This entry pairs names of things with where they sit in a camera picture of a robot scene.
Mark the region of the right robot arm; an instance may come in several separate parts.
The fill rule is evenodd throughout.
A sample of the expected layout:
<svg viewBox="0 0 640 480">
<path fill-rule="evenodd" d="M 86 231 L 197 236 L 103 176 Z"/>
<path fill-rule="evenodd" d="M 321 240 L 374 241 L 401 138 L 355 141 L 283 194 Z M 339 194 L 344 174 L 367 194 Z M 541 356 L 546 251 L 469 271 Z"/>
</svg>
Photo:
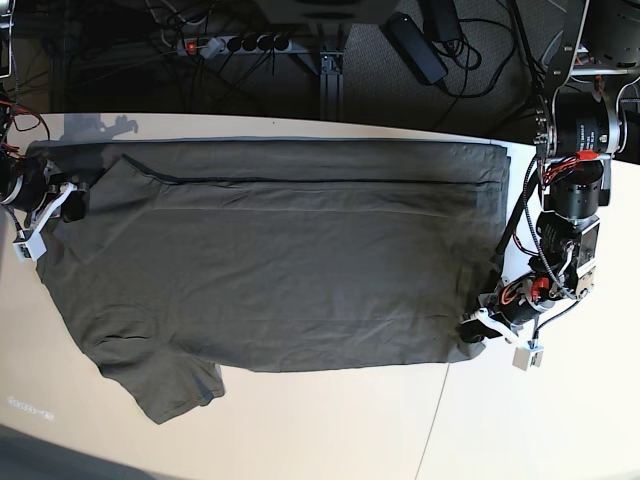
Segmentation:
<svg viewBox="0 0 640 480">
<path fill-rule="evenodd" d="M 70 223 L 88 211 L 89 187 L 74 176 L 62 174 L 42 156 L 28 156 L 9 143 L 20 116 L 32 117 L 36 125 L 48 125 L 41 115 L 19 103 L 19 76 L 13 51 L 15 3 L 1 3 L 1 79 L 11 79 L 14 89 L 1 90 L 1 210 L 12 220 L 16 240 L 36 237 L 51 218 Z"/>
</svg>

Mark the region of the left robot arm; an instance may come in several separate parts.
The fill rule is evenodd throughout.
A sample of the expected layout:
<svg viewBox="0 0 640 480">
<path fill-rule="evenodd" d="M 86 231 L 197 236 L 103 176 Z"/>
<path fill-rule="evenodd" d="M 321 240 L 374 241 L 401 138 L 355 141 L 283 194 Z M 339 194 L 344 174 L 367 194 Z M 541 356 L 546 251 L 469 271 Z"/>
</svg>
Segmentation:
<svg viewBox="0 0 640 480">
<path fill-rule="evenodd" d="M 611 163 L 629 138 L 625 90 L 639 81 L 639 4 L 571 1 L 543 85 L 536 86 L 536 154 L 494 253 L 500 264 L 525 221 L 534 246 L 529 269 L 496 278 L 463 316 L 465 343 L 502 337 L 539 351 L 540 317 L 562 300 L 577 306 L 591 291 L 599 208 L 611 198 Z"/>
</svg>

